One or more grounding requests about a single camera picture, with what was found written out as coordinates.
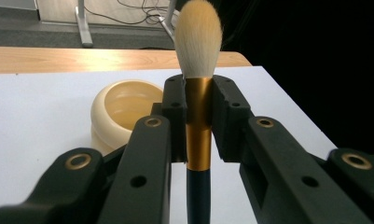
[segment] dark background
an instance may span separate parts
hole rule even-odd
[[[337,147],[374,154],[374,1],[212,2],[222,50],[263,66]]]

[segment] cream-colored bowl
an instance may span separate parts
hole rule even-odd
[[[135,122],[162,101],[163,89],[154,83],[127,79],[103,88],[91,111],[91,147],[106,155],[128,143]]]

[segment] screw hole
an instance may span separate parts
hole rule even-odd
[[[256,121],[256,123],[264,128],[271,128],[274,126],[273,122],[271,122],[269,119],[259,119]]]
[[[155,128],[160,126],[161,120],[160,119],[146,119],[145,125],[151,128]]]
[[[317,188],[318,187],[318,181],[314,179],[311,176],[303,176],[302,177],[302,182],[312,188]]]
[[[87,166],[91,161],[91,156],[86,153],[71,156],[65,162],[65,167],[69,170],[79,170]]]
[[[372,168],[372,163],[370,163],[370,161],[357,154],[344,153],[341,155],[341,158],[344,162],[357,169],[370,170]]]
[[[143,175],[135,176],[131,179],[131,185],[134,188],[140,188],[146,184],[146,178]]]

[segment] wooden surface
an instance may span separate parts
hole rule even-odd
[[[217,67],[252,66],[238,52],[221,51]],[[179,68],[175,50],[0,47],[0,74]]]

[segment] metal grommet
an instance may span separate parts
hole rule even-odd
[[[146,119],[144,124],[148,127],[155,128],[160,126],[161,120],[160,119]]]
[[[365,159],[364,157],[354,154],[354,153],[344,153],[341,155],[341,159],[347,164],[351,165],[354,168],[361,170],[370,170],[372,169],[372,163]]]
[[[256,123],[264,128],[272,128],[274,126],[274,123],[269,119],[258,119]]]
[[[79,153],[71,156],[65,162],[65,168],[69,170],[79,170],[87,166],[91,161],[91,156],[86,153]]]

